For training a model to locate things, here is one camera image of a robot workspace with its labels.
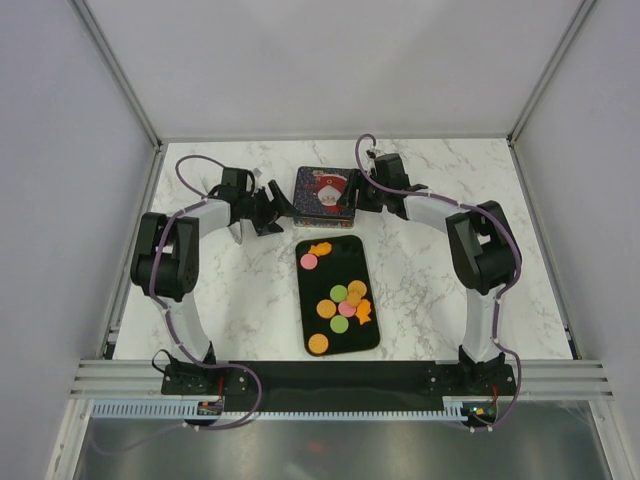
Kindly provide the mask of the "gold tin lid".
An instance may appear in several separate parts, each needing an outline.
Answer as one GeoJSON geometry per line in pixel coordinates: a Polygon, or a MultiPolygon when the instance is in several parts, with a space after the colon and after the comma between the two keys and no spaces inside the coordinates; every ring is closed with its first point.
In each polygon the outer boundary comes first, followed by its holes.
{"type": "Polygon", "coordinates": [[[338,204],[347,188],[350,169],[301,166],[296,173],[293,206],[301,219],[353,220],[352,207],[338,204]]]}

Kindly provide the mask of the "square cookie tin box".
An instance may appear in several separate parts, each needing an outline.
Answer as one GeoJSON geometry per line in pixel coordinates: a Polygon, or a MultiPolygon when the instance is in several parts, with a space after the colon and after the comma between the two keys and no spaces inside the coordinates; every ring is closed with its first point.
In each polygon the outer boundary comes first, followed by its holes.
{"type": "Polygon", "coordinates": [[[296,227],[301,228],[332,228],[332,229],[350,229],[354,226],[353,218],[338,217],[305,217],[296,216],[293,220],[296,227]]]}

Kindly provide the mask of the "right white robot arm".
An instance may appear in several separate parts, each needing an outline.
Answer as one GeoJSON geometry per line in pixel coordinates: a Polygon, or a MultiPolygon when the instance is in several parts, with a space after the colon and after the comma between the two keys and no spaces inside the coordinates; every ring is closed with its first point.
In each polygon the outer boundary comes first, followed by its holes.
{"type": "Polygon", "coordinates": [[[490,366],[506,354],[498,339],[501,301],[522,270],[522,255],[501,205],[467,205],[425,185],[412,185],[397,154],[375,158],[369,171],[362,165],[351,169],[338,204],[369,212],[387,210],[447,236],[454,273],[466,289],[466,326],[459,347],[463,364],[457,369],[457,382],[473,395],[491,386],[490,366]]]}

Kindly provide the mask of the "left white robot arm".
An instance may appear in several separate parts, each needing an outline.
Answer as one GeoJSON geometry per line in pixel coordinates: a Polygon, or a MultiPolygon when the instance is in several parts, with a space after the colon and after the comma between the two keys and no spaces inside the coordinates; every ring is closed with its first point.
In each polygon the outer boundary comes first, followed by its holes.
{"type": "Polygon", "coordinates": [[[259,236],[281,233],[278,220],[296,214],[276,181],[258,188],[253,172],[225,167],[220,183],[196,203],[171,216],[147,212],[141,217],[131,282],[158,308],[172,341],[172,357],[190,362],[183,380],[195,393],[210,393],[219,380],[214,347],[194,296],[200,241],[242,220],[250,221],[259,236]]]}

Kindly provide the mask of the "orange fish cookie upper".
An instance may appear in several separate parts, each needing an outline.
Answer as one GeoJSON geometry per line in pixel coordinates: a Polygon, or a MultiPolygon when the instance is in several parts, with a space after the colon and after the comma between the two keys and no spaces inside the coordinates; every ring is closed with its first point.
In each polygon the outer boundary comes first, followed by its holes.
{"type": "Polygon", "coordinates": [[[308,253],[316,257],[322,257],[330,254],[332,251],[332,244],[324,241],[310,246],[308,253]]]}

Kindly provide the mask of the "orange fish cookie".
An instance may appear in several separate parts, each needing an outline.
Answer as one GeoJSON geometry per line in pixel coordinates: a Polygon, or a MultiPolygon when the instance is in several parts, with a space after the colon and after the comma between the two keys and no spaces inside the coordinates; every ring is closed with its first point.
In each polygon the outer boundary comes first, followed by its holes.
{"type": "Polygon", "coordinates": [[[324,241],[310,246],[308,253],[316,257],[322,257],[330,254],[332,251],[332,244],[324,241]]]}
{"type": "Polygon", "coordinates": [[[362,299],[356,307],[355,316],[360,325],[364,325],[372,321],[371,318],[372,307],[371,302],[367,299],[362,299]]]}

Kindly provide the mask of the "pink round cookie upper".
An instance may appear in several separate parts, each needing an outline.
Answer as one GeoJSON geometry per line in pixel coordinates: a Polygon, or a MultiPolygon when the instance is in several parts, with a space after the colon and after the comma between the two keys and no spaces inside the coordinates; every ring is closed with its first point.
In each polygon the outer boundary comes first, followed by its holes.
{"type": "Polygon", "coordinates": [[[305,270],[313,270],[318,265],[318,257],[312,253],[306,253],[300,258],[300,265],[305,270]]]}

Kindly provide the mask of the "pink round cookie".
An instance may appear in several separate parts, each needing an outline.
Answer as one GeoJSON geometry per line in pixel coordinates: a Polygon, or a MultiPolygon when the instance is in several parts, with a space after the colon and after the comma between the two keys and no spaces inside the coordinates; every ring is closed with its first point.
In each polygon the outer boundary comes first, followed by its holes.
{"type": "Polygon", "coordinates": [[[356,311],[357,311],[357,308],[349,305],[346,301],[340,302],[338,304],[339,314],[346,318],[353,317],[356,311]]]}
{"type": "Polygon", "coordinates": [[[306,253],[300,258],[300,265],[305,270],[313,270],[318,265],[318,257],[312,253],[306,253]]]}

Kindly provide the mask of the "dotted tan cookie upper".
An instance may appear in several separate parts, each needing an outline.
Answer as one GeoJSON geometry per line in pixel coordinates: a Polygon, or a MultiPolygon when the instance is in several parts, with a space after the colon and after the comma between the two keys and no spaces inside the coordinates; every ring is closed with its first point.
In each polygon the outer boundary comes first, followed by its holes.
{"type": "Polygon", "coordinates": [[[360,298],[364,297],[367,294],[367,286],[361,280],[351,281],[347,286],[347,290],[349,294],[357,295],[360,298]]]}

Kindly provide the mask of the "dotted tan cookie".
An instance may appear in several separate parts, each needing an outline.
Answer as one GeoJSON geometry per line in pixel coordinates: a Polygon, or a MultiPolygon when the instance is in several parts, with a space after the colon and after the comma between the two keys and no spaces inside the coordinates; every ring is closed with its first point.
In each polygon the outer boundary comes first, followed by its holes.
{"type": "Polygon", "coordinates": [[[357,295],[360,298],[364,297],[367,294],[367,286],[361,280],[351,281],[347,286],[347,290],[349,294],[357,295]]]}
{"type": "Polygon", "coordinates": [[[331,319],[336,315],[337,306],[330,299],[323,299],[316,305],[317,314],[324,319],[331,319]]]}

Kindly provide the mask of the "green round cookie upper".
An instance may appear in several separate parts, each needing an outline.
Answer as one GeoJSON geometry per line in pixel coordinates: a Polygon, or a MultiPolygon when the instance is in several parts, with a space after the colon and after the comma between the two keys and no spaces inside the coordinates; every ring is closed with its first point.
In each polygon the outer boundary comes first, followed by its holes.
{"type": "Polygon", "coordinates": [[[335,285],[330,290],[330,298],[336,303],[345,301],[347,295],[348,289],[344,285],[335,285]]]}

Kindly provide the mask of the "green round cookie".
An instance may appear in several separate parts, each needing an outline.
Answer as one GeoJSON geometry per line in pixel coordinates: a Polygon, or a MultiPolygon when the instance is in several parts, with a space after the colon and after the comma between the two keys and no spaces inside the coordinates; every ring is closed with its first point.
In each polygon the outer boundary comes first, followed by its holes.
{"type": "Polygon", "coordinates": [[[349,329],[349,320],[342,315],[336,315],[330,320],[330,328],[335,334],[344,334],[349,329]]]}
{"type": "Polygon", "coordinates": [[[345,301],[347,295],[348,289],[344,285],[335,285],[330,290],[330,298],[336,303],[345,301]]]}

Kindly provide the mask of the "tan leaf cookie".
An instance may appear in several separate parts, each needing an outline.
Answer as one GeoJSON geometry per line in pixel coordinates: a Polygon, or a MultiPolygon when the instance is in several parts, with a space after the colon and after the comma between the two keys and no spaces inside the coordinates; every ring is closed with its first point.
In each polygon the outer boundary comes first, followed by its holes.
{"type": "Polygon", "coordinates": [[[362,296],[357,291],[349,291],[345,302],[351,307],[357,307],[362,301],[362,296]]]}

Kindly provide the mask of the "dotted tan cookie middle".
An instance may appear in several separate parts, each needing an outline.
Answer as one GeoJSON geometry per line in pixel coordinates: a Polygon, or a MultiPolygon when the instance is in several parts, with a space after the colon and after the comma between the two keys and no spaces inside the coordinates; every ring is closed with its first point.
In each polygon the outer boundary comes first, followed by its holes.
{"type": "Polygon", "coordinates": [[[317,314],[324,319],[331,319],[336,315],[337,306],[330,299],[323,299],[316,305],[317,314]]]}

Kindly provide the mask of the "black rectangular tray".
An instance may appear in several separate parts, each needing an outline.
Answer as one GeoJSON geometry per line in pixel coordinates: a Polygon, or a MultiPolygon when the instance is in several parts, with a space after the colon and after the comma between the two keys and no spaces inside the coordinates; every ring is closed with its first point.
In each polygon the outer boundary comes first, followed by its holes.
{"type": "Polygon", "coordinates": [[[304,347],[322,357],[372,350],[381,333],[364,244],[355,235],[295,247],[304,347]]]}

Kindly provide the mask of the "orange fish cookie lower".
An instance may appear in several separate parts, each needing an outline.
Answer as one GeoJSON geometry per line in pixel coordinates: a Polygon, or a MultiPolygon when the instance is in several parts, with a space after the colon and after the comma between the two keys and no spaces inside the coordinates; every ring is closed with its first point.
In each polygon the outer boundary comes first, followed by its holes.
{"type": "Polygon", "coordinates": [[[360,325],[364,325],[372,321],[371,318],[372,307],[371,302],[367,299],[362,299],[356,307],[355,316],[360,325]]]}

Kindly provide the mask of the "pink round cookie lower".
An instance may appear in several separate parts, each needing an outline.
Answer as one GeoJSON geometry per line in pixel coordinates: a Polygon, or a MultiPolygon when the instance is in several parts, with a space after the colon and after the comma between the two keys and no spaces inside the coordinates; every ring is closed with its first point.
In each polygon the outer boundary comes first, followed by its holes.
{"type": "Polygon", "coordinates": [[[353,317],[356,311],[357,311],[357,308],[349,305],[346,301],[340,302],[338,304],[339,314],[346,318],[353,317]]]}

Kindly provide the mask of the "green round cookie lower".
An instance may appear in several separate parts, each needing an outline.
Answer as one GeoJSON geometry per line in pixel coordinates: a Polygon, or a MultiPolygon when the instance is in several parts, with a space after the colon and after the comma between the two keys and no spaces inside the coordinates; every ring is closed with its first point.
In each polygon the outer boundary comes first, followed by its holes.
{"type": "Polygon", "coordinates": [[[344,334],[349,329],[349,320],[342,315],[336,315],[330,320],[330,328],[335,334],[344,334]]]}

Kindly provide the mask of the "dotted orange cookie bottom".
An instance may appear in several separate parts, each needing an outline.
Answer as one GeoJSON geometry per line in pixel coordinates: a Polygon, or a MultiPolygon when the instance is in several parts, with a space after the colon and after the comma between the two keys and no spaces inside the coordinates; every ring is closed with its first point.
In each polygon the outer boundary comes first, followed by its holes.
{"type": "Polygon", "coordinates": [[[307,348],[312,355],[323,355],[329,348],[329,339],[324,334],[313,334],[308,339],[307,348]]]}

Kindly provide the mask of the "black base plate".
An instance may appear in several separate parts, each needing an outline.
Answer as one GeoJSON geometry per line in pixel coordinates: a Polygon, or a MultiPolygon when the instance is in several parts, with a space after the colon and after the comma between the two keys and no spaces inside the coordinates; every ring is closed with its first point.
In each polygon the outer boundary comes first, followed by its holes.
{"type": "Polygon", "coordinates": [[[434,361],[245,361],[212,369],[171,360],[161,393],[220,394],[248,411],[396,411],[435,409],[446,397],[500,398],[516,391],[508,364],[472,371],[434,361]]]}

